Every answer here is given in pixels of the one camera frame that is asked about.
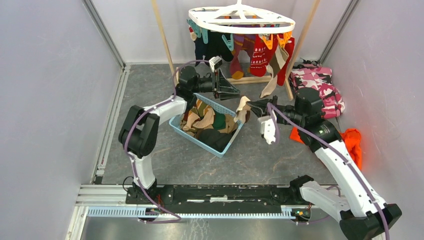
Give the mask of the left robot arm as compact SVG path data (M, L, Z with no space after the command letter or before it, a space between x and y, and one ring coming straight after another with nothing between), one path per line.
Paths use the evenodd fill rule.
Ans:
M152 152L156 146L159 127L167 122L199 147L221 158L226 153L237 131L240 120L231 110L203 98L212 93L218 100L241 97L219 69L200 76L196 69L187 65L178 70L179 78L175 93L152 106L133 105L119 132L118 141L128 154L133 170L133 182L138 186L138 197L145 204L153 203L157 190L152 187L157 180L153 173Z

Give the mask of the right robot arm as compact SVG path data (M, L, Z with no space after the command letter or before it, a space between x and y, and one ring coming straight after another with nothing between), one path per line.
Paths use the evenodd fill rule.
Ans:
M290 182L288 196L293 203L306 201L317 206L338 222L349 240L390 238L390 228L402 211L397 204L387 203L361 173L341 134L324 118L318 90L299 89L293 105L279 105L276 96L246 104L257 116L260 133L268 144L279 141L280 124L295 127L301 141L326 166L343 193L338 196L303 175Z

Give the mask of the cream white sock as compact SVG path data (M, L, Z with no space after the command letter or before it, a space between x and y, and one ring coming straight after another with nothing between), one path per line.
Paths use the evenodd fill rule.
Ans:
M284 48L281 48L278 45L270 61L268 62L268 65L266 66L266 71L270 73L271 79L262 90L260 94L261 99L271 95L273 91L275 90L275 88L277 87L278 73L280 72L283 65L285 64L285 57L286 56L284 53Z

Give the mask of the red white patterned sock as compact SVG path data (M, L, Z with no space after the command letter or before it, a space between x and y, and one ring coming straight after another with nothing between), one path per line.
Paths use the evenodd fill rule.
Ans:
M252 57L250 58L249 71L256 77L262 77L267 72L266 67L274 54L275 47L269 50L259 35L255 36L255 43Z

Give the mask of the red santa pattern sock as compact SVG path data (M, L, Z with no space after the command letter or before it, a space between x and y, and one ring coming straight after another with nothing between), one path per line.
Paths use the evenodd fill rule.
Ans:
M288 65L290 63L292 54L294 52L294 48L295 48L295 38L291 36L284 46L284 53L285 53L285 56L286 56L284 58L285 62L284 62L282 69L279 71L279 73L277 75L277 84L279 86L283 86L284 83L285 83L287 68L288 68Z

